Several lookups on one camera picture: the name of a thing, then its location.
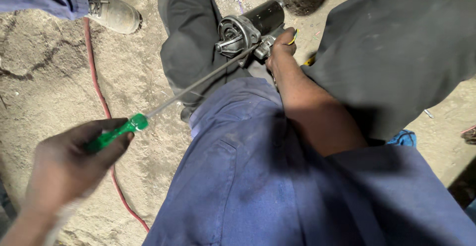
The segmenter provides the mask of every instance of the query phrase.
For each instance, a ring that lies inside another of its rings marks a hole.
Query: small metal pipe
[[[430,117],[430,118],[432,118],[432,119],[435,118],[435,116],[434,116],[433,114],[431,114],[430,111],[428,111],[428,109],[425,109],[424,111],[425,111],[425,113],[428,115],[428,117]]]

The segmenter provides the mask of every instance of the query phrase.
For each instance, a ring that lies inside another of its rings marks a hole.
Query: work boot
[[[131,34],[139,27],[140,14],[122,0],[89,0],[87,18],[122,34]]]

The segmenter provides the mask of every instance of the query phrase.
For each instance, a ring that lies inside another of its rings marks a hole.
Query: yellow wire
[[[299,33],[299,29],[297,28],[296,31],[294,32],[294,38],[293,38],[293,40],[292,40],[290,43],[288,43],[288,45],[293,44],[293,42],[294,42],[294,41],[296,40],[296,38],[298,37],[298,33]]]

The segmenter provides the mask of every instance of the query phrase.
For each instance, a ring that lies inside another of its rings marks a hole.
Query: concrete floor
[[[161,66],[166,40],[157,0],[124,0],[142,14],[142,29],[132,35],[107,30],[94,22],[92,42],[99,83],[113,116],[130,116],[159,105],[172,95]],[[244,0],[245,11],[266,0]],[[287,0],[286,25],[301,29],[296,59],[316,50],[328,12],[345,0],[324,0],[314,11],[296,9],[303,0]],[[239,14],[235,0],[216,0],[221,13]],[[18,208],[27,186],[35,145],[69,127],[104,117],[91,82],[82,21],[59,20],[43,11],[0,13],[0,172]],[[476,156],[459,132],[475,124],[476,80],[461,83],[442,103],[421,115],[408,129],[418,149],[448,185]],[[152,225],[182,155],[190,143],[180,121],[181,104],[155,118],[117,163],[117,177],[131,207]],[[61,231],[67,245],[139,245],[143,227],[123,208],[110,178]]]

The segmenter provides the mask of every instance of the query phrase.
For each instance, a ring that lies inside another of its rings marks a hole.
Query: red hose
[[[104,114],[106,114],[106,117],[110,119],[111,112],[109,111],[108,103],[106,103],[106,100],[102,96],[101,88],[99,87],[99,84],[98,84],[98,74],[96,72],[96,65],[94,64],[94,55],[92,54],[91,34],[89,31],[89,18],[84,17],[83,22],[84,22],[84,36],[86,39],[86,50],[88,51],[88,60],[89,60],[89,67],[91,69],[92,83],[99,97],[99,101],[101,102],[102,108],[104,109]],[[149,227],[147,226],[146,222],[143,219],[141,219],[127,204],[126,198],[124,198],[124,195],[122,194],[122,190],[120,189],[117,178],[116,178],[116,168],[114,164],[110,168],[110,173],[111,173],[112,184],[114,185],[114,188],[116,188],[116,191],[120,197],[120,200],[122,201],[122,204],[124,205],[124,207],[126,207],[128,212],[144,226],[146,231],[149,232]]]

